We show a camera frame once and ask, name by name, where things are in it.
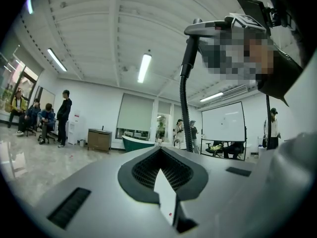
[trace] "black mesh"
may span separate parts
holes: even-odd
[[[154,190],[160,169],[174,191],[193,177],[193,170],[189,166],[162,150],[137,163],[132,169],[132,174],[140,184]]]

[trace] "whiteboard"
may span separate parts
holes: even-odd
[[[245,141],[245,123],[241,102],[203,111],[202,116],[205,139]]]

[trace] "trash bin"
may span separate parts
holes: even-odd
[[[86,141],[85,141],[85,140],[82,139],[82,140],[79,141],[79,145],[80,145],[81,147],[84,147],[85,144],[86,144]]]

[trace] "wooden cabinet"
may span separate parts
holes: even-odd
[[[111,149],[111,138],[112,132],[100,130],[100,129],[89,129],[88,130],[88,150],[99,149],[109,151]]]

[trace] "yellow jacket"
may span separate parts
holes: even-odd
[[[14,96],[12,101],[12,109],[18,111],[18,108],[16,107],[16,97]],[[21,109],[26,111],[26,101],[21,97]]]

